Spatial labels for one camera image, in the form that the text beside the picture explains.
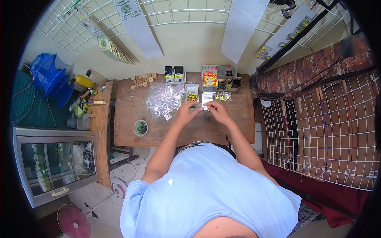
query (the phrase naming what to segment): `light blue t-shirt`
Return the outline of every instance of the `light blue t-shirt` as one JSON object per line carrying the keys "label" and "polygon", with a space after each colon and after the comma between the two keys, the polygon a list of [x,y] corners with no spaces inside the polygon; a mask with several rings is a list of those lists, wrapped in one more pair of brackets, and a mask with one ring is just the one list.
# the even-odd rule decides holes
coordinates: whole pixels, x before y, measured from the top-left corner
{"label": "light blue t-shirt", "polygon": [[226,216],[259,238],[283,238],[298,222],[300,203],[301,197],[224,149],[202,143],[179,152],[161,179],[130,183],[120,229],[124,238],[191,238],[211,219]]}

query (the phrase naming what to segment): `hand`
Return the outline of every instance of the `hand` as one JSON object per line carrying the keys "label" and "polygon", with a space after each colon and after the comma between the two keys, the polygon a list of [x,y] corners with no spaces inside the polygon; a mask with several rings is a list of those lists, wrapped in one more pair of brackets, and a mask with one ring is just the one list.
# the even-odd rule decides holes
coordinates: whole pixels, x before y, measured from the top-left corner
{"label": "hand", "polygon": [[222,123],[225,126],[234,123],[233,119],[229,115],[229,112],[227,112],[226,108],[219,102],[210,101],[205,103],[204,106],[208,106],[208,110],[213,114],[219,123]]}
{"label": "hand", "polygon": [[184,128],[186,125],[188,125],[193,118],[197,116],[202,110],[204,110],[202,107],[198,108],[194,112],[190,112],[189,109],[191,106],[198,105],[199,102],[191,102],[187,101],[181,104],[179,111],[177,112],[176,119],[174,121],[174,125],[178,125],[181,128]]}

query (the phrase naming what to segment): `wooden table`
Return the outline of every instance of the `wooden table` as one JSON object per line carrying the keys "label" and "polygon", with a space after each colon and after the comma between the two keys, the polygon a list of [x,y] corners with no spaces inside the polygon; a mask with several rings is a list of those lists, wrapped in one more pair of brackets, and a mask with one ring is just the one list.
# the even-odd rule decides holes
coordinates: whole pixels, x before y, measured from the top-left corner
{"label": "wooden table", "polygon": [[[239,74],[238,76],[242,77],[242,87],[237,92],[232,93],[232,101],[220,102],[225,105],[246,139],[250,143],[255,143],[253,98],[249,88],[249,76],[247,74]],[[158,75],[155,82],[163,83],[164,75]],[[199,95],[201,102],[201,72],[187,72],[187,83],[198,83],[200,85]],[[142,87],[135,90],[131,89],[131,85],[131,79],[118,82],[115,102],[115,145],[158,147],[174,122],[177,111],[168,121],[164,118],[152,119],[152,115],[146,106],[149,85],[146,88]],[[148,133],[144,137],[138,137],[133,132],[133,125],[139,119],[143,119],[148,123]],[[229,136],[226,127],[217,122],[209,111],[204,110],[182,130],[177,146],[187,145],[195,141],[228,145],[225,139],[226,134]]]}
{"label": "wooden table", "polygon": [[108,123],[109,123],[109,111],[110,111],[110,99],[112,92],[112,81],[106,82],[106,88],[103,92],[99,90],[98,94],[94,96],[92,101],[107,101],[105,105],[92,105],[89,107],[87,113],[91,113],[91,131],[98,131],[98,149],[99,166],[100,171],[97,174],[100,175],[99,184],[107,187],[111,187],[110,171],[109,171],[109,158],[107,153],[108,148]]}

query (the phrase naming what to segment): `wire mesh panel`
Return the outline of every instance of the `wire mesh panel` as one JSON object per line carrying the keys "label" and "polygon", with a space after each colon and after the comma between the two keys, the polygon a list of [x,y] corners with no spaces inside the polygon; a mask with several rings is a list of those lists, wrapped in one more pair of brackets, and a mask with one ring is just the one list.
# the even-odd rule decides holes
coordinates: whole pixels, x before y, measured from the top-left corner
{"label": "wire mesh panel", "polygon": [[380,80],[363,76],[345,81],[347,95],[342,82],[322,87],[322,103],[313,90],[301,98],[301,113],[297,100],[286,101],[287,126],[280,100],[263,107],[267,159],[303,176],[372,190],[380,157],[374,117]]}
{"label": "wire mesh panel", "polygon": [[[141,0],[139,4],[151,27],[187,22],[209,22],[226,24],[232,0]],[[296,0],[296,8],[305,3],[311,8],[315,1]],[[281,9],[269,3],[257,30],[274,34],[286,21]],[[317,4],[314,8],[318,14],[324,7]],[[304,38],[299,45],[311,47],[333,26],[340,22],[347,13],[337,4]],[[41,17],[37,29],[74,55],[98,44],[83,26],[85,19],[94,20],[109,37],[126,33],[115,10],[113,0],[55,0]]]}

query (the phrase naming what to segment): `red cloth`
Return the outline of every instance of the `red cloth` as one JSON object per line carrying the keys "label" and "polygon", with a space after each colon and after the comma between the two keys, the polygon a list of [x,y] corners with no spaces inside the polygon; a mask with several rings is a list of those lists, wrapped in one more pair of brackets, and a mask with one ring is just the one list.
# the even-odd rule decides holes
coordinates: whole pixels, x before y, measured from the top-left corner
{"label": "red cloth", "polygon": [[[303,176],[303,180],[300,182],[301,175],[296,172],[287,171],[283,168],[271,165],[264,160],[262,160],[262,164],[273,178],[309,194],[312,198],[356,216],[359,215],[369,194],[367,191],[348,188],[330,182],[321,182],[307,176]],[[303,197],[302,202],[320,214],[325,215],[331,228],[352,223],[351,217],[343,215],[323,204],[303,199]]]}

